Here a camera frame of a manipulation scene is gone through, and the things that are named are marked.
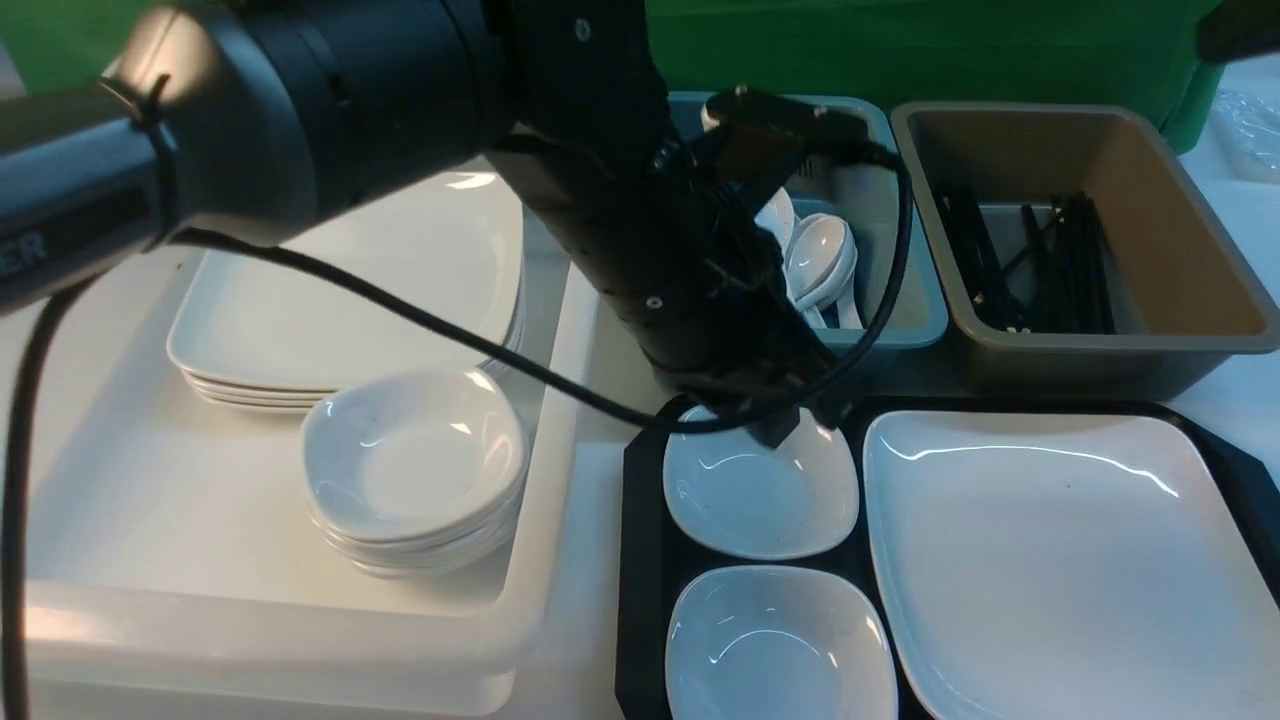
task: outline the white square plate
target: white square plate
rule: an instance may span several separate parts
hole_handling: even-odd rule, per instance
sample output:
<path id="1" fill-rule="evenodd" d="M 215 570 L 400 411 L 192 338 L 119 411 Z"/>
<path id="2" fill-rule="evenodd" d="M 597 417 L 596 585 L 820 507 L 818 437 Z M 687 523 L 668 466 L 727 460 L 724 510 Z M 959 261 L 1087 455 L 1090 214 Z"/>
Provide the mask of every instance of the white square plate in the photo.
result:
<path id="1" fill-rule="evenodd" d="M 524 211 L 494 173 L 440 173 L 285 247 L 500 343 L 520 288 Z M 342 288 L 221 252 L 205 254 L 168 348 L 189 374 L 302 391 L 484 360 Z"/>
<path id="2" fill-rule="evenodd" d="M 863 451 L 887 620 L 934 717 L 1280 717 L 1280 609 L 1175 427 L 897 411 Z"/>

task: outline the stack of white bowls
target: stack of white bowls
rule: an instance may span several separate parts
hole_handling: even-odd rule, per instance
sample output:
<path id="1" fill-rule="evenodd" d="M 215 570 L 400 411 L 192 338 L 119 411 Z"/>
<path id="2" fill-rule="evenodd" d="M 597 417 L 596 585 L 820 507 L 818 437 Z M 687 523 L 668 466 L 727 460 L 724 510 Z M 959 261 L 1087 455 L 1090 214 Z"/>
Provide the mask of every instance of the stack of white bowls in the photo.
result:
<path id="1" fill-rule="evenodd" d="M 312 520 L 365 573 L 447 573 L 515 536 L 526 443 L 483 370 L 346 389 L 307 415 L 302 437 Z"/>

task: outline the plastic bag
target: plastic bag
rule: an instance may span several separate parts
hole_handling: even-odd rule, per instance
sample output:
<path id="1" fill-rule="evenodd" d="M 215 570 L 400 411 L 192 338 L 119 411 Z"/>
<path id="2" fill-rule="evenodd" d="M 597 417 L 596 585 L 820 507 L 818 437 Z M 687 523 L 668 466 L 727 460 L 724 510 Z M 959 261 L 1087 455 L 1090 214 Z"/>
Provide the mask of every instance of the plastic bag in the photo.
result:
<path id="1" fill-rule="evenodd" d="M 1280 183 L 1280 108 L 1257 95 L 1222 90 L 1213 100 L 1213 124 L 1240 178 Z"/>

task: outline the brown plastic bin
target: brown plastic bin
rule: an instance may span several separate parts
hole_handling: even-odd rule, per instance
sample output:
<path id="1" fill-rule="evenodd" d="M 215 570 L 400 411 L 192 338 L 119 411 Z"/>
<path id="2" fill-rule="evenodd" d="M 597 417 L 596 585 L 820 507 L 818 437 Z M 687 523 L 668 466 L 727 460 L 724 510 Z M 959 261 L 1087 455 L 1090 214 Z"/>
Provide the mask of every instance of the brown plastic bin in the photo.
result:
<path id="1" fill-rule="evenodd" d="M 892 124 L 974 392 L 1166 400 L 1231 355 L 1280 347 L 1275 302 L 1146 119 L 1119 108 L 915 102 Z M 988 228 L 1009 208 L 1093 199 L 1117 334 L 1015 334 L 979 320 L 934 202 L 942 183 L 973 188 Z M 993 243 L 1002 261 L 1016 251 Z"/>

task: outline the white bowl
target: white bowl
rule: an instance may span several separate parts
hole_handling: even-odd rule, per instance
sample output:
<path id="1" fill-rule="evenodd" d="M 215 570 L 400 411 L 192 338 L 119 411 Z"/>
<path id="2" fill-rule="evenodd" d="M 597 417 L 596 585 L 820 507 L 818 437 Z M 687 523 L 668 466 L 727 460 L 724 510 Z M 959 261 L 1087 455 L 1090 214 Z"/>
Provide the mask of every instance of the white bowl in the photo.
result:
<path id="1" fill-rule="evenodd" d="M 705 407 L 694 407 L 682 419 L 712 418 Z M 686 536 L 749 560 L 826 552 L 858 520 L 858 475 L 845 436 L 818 425 L 808 410 L 772 451 L 745 429 L 672 436 L 662 489 Z"/>
<path id="2" fill-rule="evenodd" d="M 515 410 L 475 369 L 344 389 L 307 414 L 302 446 L 312 516 L 375 543 L 476 527 L 511 497 L 526 461 Z"/>
<path id="3" fill-rule="evenodd" d="M 849 582 L 805 568 L 703 574 L 667 633 L 675 720 L 897 719 L 884 628 Z"/>

